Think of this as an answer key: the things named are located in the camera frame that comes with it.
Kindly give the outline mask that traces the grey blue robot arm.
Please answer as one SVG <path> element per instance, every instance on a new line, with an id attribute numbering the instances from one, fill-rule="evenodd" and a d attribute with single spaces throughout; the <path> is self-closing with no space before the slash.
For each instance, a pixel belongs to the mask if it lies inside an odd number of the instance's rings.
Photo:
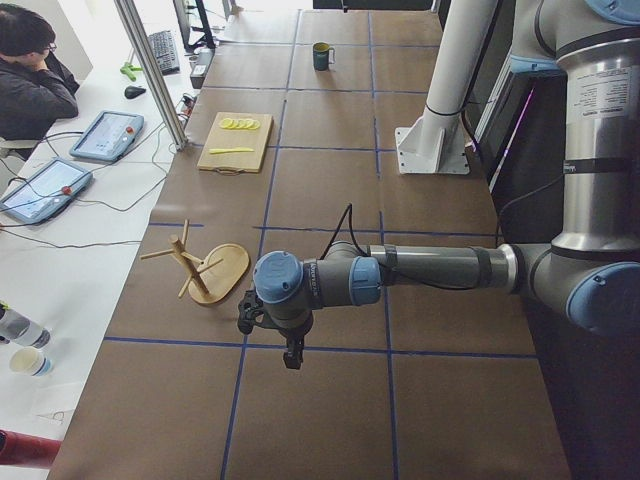
<path id="1" fill-rule="evenodd" d="M 639 328 L 639 239 L 631 228 L 639 166 L 639 5 L 635 1 L 519 1 L 511 69 L 567 76 L 562 231 L 547 244 L 359 246 L 333 240 L 317 259 L 262 256 L 239 303 L 238 327 L 286 341 L 303 361 L 316 310 L 377 302 L 385 286 L 502 288 L 530 296 L 599 335 Z"/>

